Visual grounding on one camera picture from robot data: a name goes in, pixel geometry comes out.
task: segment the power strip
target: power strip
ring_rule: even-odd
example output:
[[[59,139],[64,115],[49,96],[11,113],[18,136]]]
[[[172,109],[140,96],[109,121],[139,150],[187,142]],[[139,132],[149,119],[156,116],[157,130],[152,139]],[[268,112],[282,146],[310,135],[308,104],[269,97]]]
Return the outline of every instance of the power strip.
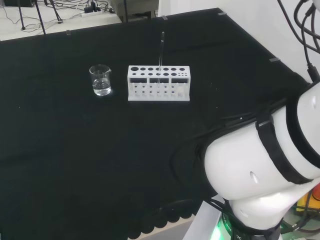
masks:
[[[81,17],[86,18],[86,17],[91,17],[91,16],[95,16],[95,15],[100,15],[103,14],[105,11],[93,11],[93,12],[88,12],[88,13],[82,13]]]

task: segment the floor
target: floor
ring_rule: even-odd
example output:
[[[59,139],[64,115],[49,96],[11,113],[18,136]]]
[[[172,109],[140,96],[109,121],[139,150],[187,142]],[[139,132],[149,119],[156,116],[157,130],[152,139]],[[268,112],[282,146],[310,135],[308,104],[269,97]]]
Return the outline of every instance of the floor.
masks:
[[[63,19],[63,23],[61,24],[58,24],[57,17],[53,8],[46,6],[43,1],[38,1],[39,10],[41,13],[42,21],[44,22],[46,33],[57,33],[66,30],[83,29],[121,23],[121,20],[115,13],[109,13],[107,11],[103,12],[103,14],[100,15],[82,17],[81,13],[84,13],[83,9],[87,1],[73,1],[75,3],[72,3],[72,5],[66,5],[72,2],[70,0],[56,1],[57,3],[61,3],[61,7],[56,7],[58,14]],[[105,0],[99,0],[97,2],[102,8],[106,6]],[[43,34],[38,12],[35,6],[21,8],[24,26],[26,26],[25,31],[22,31],[18,7],[4,6],[3,8],[2,5],[3,0],[0,0],[0,41]]]

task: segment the cable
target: cable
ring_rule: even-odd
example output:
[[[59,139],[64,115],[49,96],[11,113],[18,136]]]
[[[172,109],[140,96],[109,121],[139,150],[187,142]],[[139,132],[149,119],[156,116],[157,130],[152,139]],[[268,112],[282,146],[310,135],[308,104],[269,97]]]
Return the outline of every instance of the cable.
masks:
[[[294,18],[294,21],[295,21],[295,23],[298,25],[299,28],[302,27],[302,24],[299,22],[298,13],[299,13],[299,10],[300,10],[301,6],[302,6],[304,3],[306,3],[306,2],[307,2],[307,0],[300,0],[300,2],[298,3],[298,5],[296,6],[296,8],[295,8],[295,10],[294,10],[293,18]],[[317,38],[317,39],[320,39],[320,35],[313,33],[313,32],[310,31],[309,29],[305,28],[304,31],[305,31],[307,34],[309,34],[309,35],[311,35],[311,36],[314,36],[314,37]]]
[[[315,17],[316,17],[316,9],[314,9],[314,11],[312,12],[312,15],[311,15],[311,31],[313,34],[316,34],[316,31],[315,31]],[[313,41],[314,41],[314,45],[316,47],[316,49],[318,51],[320,51],[320,46],[319,46],[319,43],[318,43],[318,40],[315,36],[312,36],[313,38]]]
[[[279,5],[280,5],[280,8],[281,8],[281,10],[282,10],[282,12],[283,12],[283,14],[284,14],[284,17],[285,17],[287,23],[289,24],[289,27],[290,27],[291,31],[293,32],[294,36],[296,37],[296,39],[297,39],[301,44],[303,44],[303,41],[302,41],[302,39],[300,38],[300,36],[297,34],[294,26],[292,25],[292,23],[291,23],[291,21],[290,21],[290,19],[289,19],[289,16],[288,16],[288,14],[287,14],[287,12],[286,12],[286,9],[285,9],[284,5],[282,4],[281,0],[277,0],[277,1],[278,1]],[[307,44],[306,47],[307,47],[308,49],[311,49],[312,51],[315,51],[315,52],[317,52],[317,53],[320,54],[320,50],[317,50],[317,49],[314,48],[313,46],[310,46],[310,45]]]
[[[309,55],[308,55],[308,50],[307,50],[307,43],[306,43],[306,36],[305,36],[305,24],[306,24],[306,20],[309,16],[306,15],[302,21],[302,25],[301,25],[301,35],[302,35],[302,42],[303,42],[303,48],[304,48],[304,54],[305,54],[305,59],[306,59],[306,63],[308,65],[308,67],[311,66],[311,62],[309,59]]]

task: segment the black strap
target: black strap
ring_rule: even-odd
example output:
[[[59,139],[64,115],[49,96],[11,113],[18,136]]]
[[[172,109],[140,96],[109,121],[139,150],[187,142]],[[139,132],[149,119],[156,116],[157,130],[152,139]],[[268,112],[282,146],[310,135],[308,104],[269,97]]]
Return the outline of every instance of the black strap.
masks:
[[[273,117],[269,113],[260,115],[257,118],[255,127],[273,164],[288,182],[306,184],[312,181],[311,179],[302,176],[288,161],[278,142]]]
[[[313,149],[307,141],[298,120],[298,101],[296,98],[286,106],[286,126],[295,147],[301,155],[312,165],[320,169],[320,155]]]

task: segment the white wall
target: white wall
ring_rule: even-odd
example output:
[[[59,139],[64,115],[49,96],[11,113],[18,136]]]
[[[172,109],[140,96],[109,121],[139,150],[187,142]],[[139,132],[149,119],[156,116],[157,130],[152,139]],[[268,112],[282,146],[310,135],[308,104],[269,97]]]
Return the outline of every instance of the white wall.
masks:
[[[301,30],[293,18],[298,2],[299,0],[282,0],[292,24],[301,35]],[[301,8],[299,15],[301,22],[310,5],[311,1]],[[292,33],[277,0],[160,0],[159,16],[211,8],[222,9],[289,68],[307,81],[311,81],[303,45]],[[306,27],[310,29],[310,17]],[[315,31],[320,35],[320,12],[317,12],[315,17]],[[307,36],[306,41],[314,46],[312,37]],[[308,53],[311,63],[320,72],[320,54],[312,50],[308,50]]]

